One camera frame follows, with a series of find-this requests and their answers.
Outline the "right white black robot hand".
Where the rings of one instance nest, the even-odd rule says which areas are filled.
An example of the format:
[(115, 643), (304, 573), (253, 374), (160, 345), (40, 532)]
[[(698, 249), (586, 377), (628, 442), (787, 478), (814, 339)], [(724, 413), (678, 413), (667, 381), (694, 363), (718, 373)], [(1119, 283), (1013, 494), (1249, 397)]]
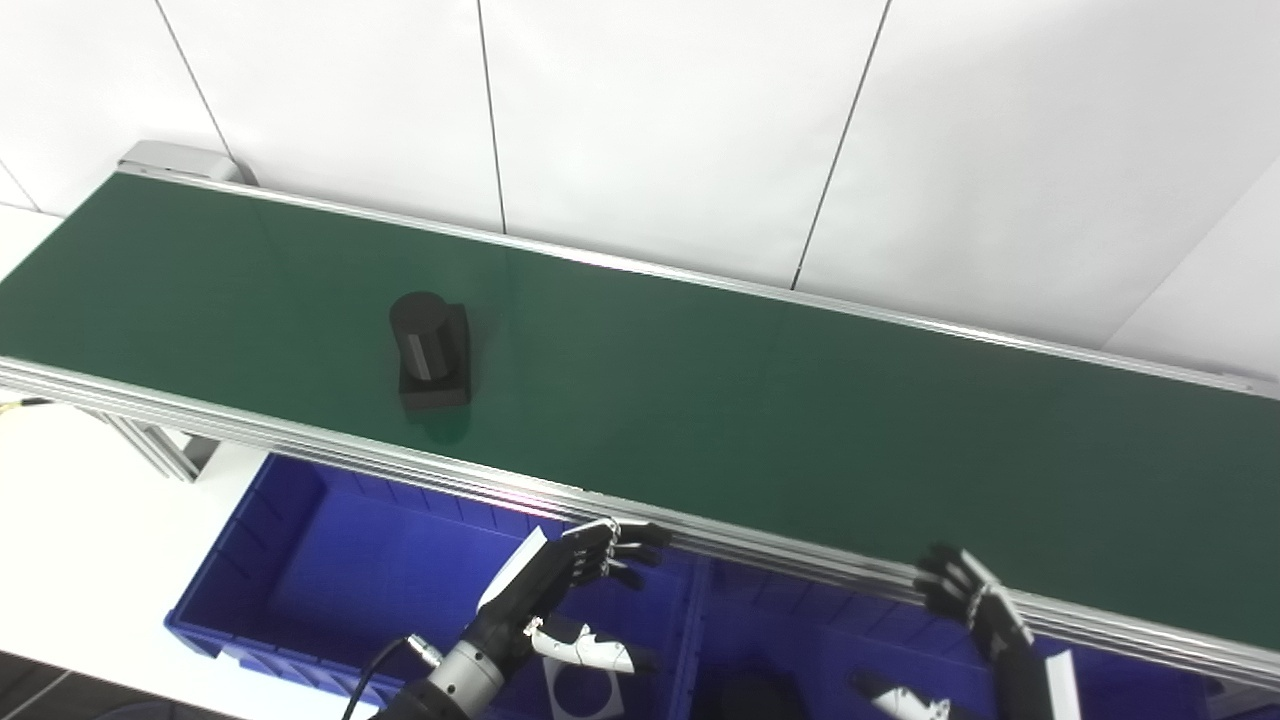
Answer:
[(963, 625), (987, 662), (998, 719), (1080, 719), (1073, 652), (1046, 653), (1007, 587), (973, 553), (936, 542), (913, 585), (936, 616)]

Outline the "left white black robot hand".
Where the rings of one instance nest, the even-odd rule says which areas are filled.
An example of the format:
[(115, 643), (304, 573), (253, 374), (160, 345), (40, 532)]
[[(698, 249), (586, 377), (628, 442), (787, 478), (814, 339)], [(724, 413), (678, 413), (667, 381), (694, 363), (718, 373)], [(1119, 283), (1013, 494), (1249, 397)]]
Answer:
[(645, 580), (635, 568), (658, 566), (672, 537), (655, 523), (618, 518), (572, 527), (556, 539), (535, 528), (493, 577), (461, 639), (507, 682), (535, 655), (613, 673), (653, 673), (650, 650), (556, 611), (571, 589), (602, 579), (640, 591)]

